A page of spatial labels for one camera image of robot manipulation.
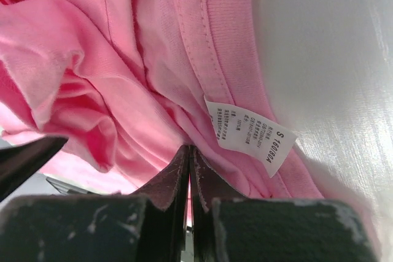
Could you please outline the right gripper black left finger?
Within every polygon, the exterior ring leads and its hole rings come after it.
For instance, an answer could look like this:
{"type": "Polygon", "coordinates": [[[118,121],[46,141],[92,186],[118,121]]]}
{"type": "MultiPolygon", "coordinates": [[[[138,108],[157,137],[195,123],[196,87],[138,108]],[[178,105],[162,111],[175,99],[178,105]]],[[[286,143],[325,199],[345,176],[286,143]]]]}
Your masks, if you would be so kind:
{"type": "Polygon", "coordinates": [[[2,261],[179,261],[188,146],[130,195],[21,196],[1,211],[2,261]]]}

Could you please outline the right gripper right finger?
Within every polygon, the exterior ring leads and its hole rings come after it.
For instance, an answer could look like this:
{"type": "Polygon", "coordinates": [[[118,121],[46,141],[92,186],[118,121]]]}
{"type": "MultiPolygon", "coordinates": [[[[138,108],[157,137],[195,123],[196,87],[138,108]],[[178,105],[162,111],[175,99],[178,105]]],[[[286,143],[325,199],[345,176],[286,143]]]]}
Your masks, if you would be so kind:
{"type": "Polygon", "coordinates": [[[190,148],[195,261],[376,261],[355,211],[330,199],[252,199],[190,148]]]}

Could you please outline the pink t shirt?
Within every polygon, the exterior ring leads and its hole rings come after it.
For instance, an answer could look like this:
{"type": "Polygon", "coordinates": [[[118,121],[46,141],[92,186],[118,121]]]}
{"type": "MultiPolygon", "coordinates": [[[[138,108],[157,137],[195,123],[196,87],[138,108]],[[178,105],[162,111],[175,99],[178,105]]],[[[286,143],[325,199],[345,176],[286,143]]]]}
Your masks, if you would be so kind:
{"type": "Polygon", "coordinates": [[[78,163],[136,187],[193,144],[246,196],[321,197],[294,151],[270,177],[220,147],[208,102],[273,119],[252,0],[1,0],[5,140],[67,136],[78,163]]]}

